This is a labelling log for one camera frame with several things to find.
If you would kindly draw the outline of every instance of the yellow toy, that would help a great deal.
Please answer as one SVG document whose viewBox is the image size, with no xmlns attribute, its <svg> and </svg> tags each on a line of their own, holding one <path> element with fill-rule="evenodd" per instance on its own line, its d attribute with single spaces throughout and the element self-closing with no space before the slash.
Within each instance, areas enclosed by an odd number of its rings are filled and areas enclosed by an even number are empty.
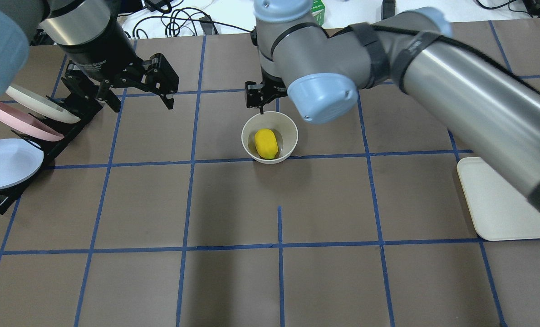
<svg viewBox="0 0 540 327">
<path fill-rule="evenodd" d="M 276 158 L 278 154 L 278 142 L 276 141 L 276 135 L 270 129 L 261 129 L 254 135 L 254 142 L 256 143 L 256 151 L 260 157 L 266 160 L 272 160 Z"/>
</svg>

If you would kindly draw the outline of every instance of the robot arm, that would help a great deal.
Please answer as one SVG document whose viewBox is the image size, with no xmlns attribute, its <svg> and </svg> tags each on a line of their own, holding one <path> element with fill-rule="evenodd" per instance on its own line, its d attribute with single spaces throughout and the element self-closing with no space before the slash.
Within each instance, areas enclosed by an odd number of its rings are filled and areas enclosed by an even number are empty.
<svg viewBox="0 0 540 327">
<path fill-rule="evenodd" d="M 255 0 L 253 41 L 263 80 L 245 84 L 249 108 L 288 95 L 304 120 L 322 124 L 357 103 L 357 88 L 391 77 L 540 211 L 540 93 L 442 41 L 451 29 L 438 10 L 351 25 L 328 37 L 311 4 Z"/>
<path fill-rule="evenodd" d="M 138 58 L 103 0 L 0 0 L 0 95 L 28 58 L 36 26 L 71 59 L 63 82 L 73 93 L 106 101 L 118 111 L 111 88 L 137 87 L 160 95 L 168 109 L 179 77 L 162 54 Z M 100 83 L 83 83 L 88 78 Z"/>
</svg>

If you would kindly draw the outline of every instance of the pink plate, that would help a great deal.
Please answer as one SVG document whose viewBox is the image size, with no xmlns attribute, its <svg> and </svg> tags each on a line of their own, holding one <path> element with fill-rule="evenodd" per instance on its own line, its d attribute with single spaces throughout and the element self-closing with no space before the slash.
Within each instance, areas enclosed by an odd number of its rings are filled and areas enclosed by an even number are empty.
<svg viewBox="0 0 540 327">
<path fill-rule="evenodd" d="M 24 134 L 44 141 L 56 142 L 64 139 L 64 135 L 46 126 L 40 120 L 0 102 L 0 121 Z"/>
</svg>

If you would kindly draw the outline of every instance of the green box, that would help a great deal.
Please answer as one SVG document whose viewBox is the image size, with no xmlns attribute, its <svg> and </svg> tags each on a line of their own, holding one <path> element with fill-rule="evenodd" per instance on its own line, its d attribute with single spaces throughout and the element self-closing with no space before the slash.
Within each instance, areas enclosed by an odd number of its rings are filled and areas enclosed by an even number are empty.
<svg viewBox="0 0 540 327">
<path fill-rule="evenodd" d="M 312 2 L 312 16 L 316 19 L 316 23 L 322 26 L 324 24 L 324 12 L 326 8 L 321 0 L 314 0 Z"/>
</svg>

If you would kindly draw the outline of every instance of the brown table surface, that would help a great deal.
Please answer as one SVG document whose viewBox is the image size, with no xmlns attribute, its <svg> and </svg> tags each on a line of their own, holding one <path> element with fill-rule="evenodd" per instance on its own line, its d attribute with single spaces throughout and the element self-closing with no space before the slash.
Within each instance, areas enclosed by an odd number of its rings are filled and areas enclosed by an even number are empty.
<svg viewBox="0 0 540 327">
<path fill-rule="evenodd" d="M 540 19 L 453 28 L 540 90 Z M 175 108 L 128 89 L 0 216 L 0 327 L 540 326 L 540 240 L 478 238 L 454 174 L 472 149 L 397 87 L 320 126 L 275 101 L 299 145 L 262 165 L 249 35 L 135 46 L 178 72 Z M 16 83 L 65 97 L 65 62 L 32 47 Z"/>
</svg>

